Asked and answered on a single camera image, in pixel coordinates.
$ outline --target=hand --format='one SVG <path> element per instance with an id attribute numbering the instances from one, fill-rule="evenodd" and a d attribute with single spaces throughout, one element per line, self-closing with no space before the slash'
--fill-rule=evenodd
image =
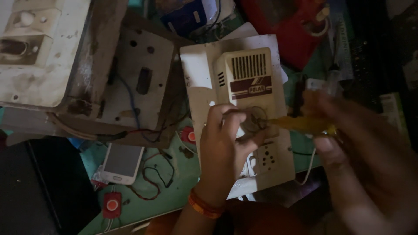
<path id="1" fill-rule="evenodd" d="M 316 138 L 335 210 L 354 234 L 408 234 L 418 225 L 418 158 L 398 130 L 353 102 L 320 94 L 341 141 Z"/>
<path id="2" fill-rule="evenodd" d="M 195 192 L 214 207 L 224 205 L 248 155 L 257 150 L 267 134 L 264 130 L 251 139 L 237 140 L 238 128 L 247 116 L 232 104 L 215 105 L 209 110 L 200 139 L 201 176 Z"/>

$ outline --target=wrist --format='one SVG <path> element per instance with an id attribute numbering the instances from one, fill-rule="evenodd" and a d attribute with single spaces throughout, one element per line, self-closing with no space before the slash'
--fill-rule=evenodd
<path id="1" fill-rule="evenodd" d="M 213 184 L 201 179 L 194 187 L 196 195 L 211 207 L 220 208 L 225 205 L 231 187 Z"/>

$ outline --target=white smartphone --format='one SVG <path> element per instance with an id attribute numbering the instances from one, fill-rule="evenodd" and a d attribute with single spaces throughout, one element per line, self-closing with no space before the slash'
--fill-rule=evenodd
<path id="1" fill-rule="evenodd" d="M 101 177 L 117 184 L 133 184 L 143 153 L 144 147 L 109 144 Z"/>

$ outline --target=orange thread bracelet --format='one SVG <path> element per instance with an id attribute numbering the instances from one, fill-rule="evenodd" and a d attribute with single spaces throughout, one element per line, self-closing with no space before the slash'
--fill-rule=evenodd
<path id="1" fill-rule="evenodd" d="M 205 203 L 196 195 L 194 189 L 191 189 L 188 202 L 195 211 L 209 219 L 217 219 L 221 217 L 222 213 L 225 211 L 225 208 L 223 207 L 213 208 L 207 203 Z"/>

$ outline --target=phone screen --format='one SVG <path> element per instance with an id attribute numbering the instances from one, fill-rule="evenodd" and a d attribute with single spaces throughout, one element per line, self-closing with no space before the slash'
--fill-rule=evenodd
<path id="1" fill-rule="evenodd" d="M 143 147 L 112 144 L 104 171 L 133 177 Z"/>

